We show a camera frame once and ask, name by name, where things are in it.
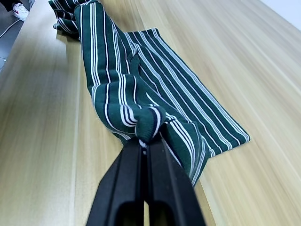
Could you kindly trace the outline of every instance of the shoe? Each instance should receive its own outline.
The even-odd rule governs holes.
[[[22,21],[25,21],[29,14],[28,10],[22,3],[17,3],[13,6],[13,13],[15,17],[18,17]]]

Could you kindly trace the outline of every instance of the crumpled fabric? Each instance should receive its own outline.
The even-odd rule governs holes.
[[[122,32],[96,0],[49,4],[54,28],[80,40],[95,111],[123,143],[159,134],[194,185],[210,157],[250,140],[157,29]]]

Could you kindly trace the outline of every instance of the fabric fold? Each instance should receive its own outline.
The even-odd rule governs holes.
[[[123,143],[159,133],[195,184],[210,157],[250,140],[157,29],[122,32],[96,0],[50,5],[79,36],[95,111]]]

